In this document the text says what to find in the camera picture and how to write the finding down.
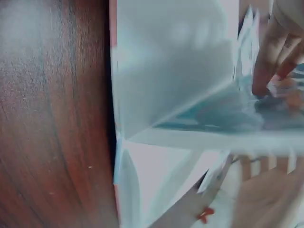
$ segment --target white surface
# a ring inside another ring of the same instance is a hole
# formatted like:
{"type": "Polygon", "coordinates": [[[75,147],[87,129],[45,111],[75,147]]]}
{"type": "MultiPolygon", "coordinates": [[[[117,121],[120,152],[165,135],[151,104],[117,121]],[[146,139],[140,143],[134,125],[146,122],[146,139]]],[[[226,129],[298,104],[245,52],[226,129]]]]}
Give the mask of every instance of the white surface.
{"type": "MultiPolygon", "coordinates": [[[[219,153],[192,152],[126,142],[125,152],[130,155],[135,171],[124,174],[128,177],[118,185],[119,190],[128,189],[131,180],[138,180],[138,189],[125,195],[139,202],[132,218],[140,220],[132,228],[145,228],[177,202],[214,165],[219,153]]],[[[127,207],[128,199],[120,200],[127,207]]]]}

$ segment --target wooden table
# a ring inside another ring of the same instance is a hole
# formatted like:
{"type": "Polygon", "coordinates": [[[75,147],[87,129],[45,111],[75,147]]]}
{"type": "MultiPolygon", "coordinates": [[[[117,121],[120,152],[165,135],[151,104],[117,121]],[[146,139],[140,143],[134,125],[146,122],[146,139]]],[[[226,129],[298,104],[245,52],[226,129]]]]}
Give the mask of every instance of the wooden table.
{"type": "Polygon", "coordinates": [[[0,227],[118,228],[109,3],[0,0],[0,227]]]}

